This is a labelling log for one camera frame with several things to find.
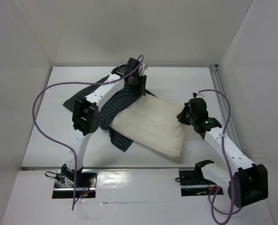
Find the dark checked pillowcase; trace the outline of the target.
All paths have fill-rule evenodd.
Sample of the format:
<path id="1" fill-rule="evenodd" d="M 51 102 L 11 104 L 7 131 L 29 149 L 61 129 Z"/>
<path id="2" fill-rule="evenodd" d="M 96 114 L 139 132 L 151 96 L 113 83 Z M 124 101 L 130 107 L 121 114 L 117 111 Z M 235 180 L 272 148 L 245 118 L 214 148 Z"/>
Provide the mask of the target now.
<path id="1" fill-rule="evenodd" d="M 90 85 L 81 91 L 77 92 L 75 95 L 67 99 L 62 105 L 70 112 L 74 110 L 74 103 L 77 99 L 83 99 L 87 95 L 94 93 L 99 87 L 106 88 L 108 85 L 99 85 L 100 83 L 106 83 L 118 79 L 117 75 L 108 75 L 100 79 L 94 85 Z M 122 151 L 127 151 L 128 148 L 132 145 L 133 140 L 123 136 L 118 133 L 118 129 L 114 128 L 111 124 L 114 119 L 118 118 L 118 114 L 123 110 L 130 107 L 135 103 L 141 94 L 136 91 L 131 86 L 124 86 L 122 89 L 117 91 L 111 98 L 102 100 L 98 104 L 99 113 L 100 113 L 100 128 L 104 131 L 108 131 L 111 143 Z"/>

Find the cream pillow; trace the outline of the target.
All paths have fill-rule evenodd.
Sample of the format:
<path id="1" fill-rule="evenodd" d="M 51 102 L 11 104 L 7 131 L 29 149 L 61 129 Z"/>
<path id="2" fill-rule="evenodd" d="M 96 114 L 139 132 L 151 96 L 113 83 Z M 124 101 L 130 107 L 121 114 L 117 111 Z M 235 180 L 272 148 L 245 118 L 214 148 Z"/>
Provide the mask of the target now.
<path id="1" fill-rule="evenodd" d="M 152 95 L 141 96 L 115 116 L 110 127 L 162 155 L 180 156 L 185 126 L 177 119 L 184 106 Z"/>

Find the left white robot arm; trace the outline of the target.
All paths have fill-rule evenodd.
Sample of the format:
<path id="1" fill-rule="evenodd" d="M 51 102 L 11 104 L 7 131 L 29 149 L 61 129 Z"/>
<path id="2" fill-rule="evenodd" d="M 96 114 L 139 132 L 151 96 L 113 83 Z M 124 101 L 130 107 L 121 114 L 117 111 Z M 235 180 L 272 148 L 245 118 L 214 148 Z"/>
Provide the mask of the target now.
<path id="1" fill-rule="evenodd" d="M 130 88 L 131 92 L 145 95 L 147 76 L 144 75 L 143 56 L 138 59 L 129 58 L 126 64 L 114 68 L 102 82 L 90 87 L 96 87 L 83 97 L 74 98 L 72 122 L 74 137 L 70 146 L 71 152 L 61 167 L 65 182 L 76 187 L 81 183 L 83 160 L 90 137 L 101 124 L 100 110 L 118 92 Z"/>

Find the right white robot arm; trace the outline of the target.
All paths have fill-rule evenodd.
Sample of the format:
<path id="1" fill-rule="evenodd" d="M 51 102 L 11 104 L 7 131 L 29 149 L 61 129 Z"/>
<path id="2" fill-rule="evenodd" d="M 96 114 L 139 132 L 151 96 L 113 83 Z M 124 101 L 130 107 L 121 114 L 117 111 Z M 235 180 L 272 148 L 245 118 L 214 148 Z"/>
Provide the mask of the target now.
<path id="1" fill-rule="evenodd" d="M 182 124 L 191 125 L 226 163 L 224 170 L 211 159 L 195 164 L 193 179 L 198 184 L 213 182 L 225 190 L 238 208 L 268 198 L 268 171 L 263 164 L 249 159 L 235 143 L 223 133 L 216 118 L 209 117 L 204 99 L 190 99 L 177 116 Z"/>

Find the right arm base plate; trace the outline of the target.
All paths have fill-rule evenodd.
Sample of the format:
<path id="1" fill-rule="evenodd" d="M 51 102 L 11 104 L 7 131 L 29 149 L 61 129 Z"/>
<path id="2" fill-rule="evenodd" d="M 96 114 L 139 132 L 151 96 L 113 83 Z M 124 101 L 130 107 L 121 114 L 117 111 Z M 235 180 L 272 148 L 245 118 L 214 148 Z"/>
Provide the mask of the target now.
<path id="1" fill-rule="evenodd" d="M 200 178 L 194 168 L 180 169 L 175 181 L 180 184 L 181 196 L 206 196 L 214 194 L 217 184 Z"/>

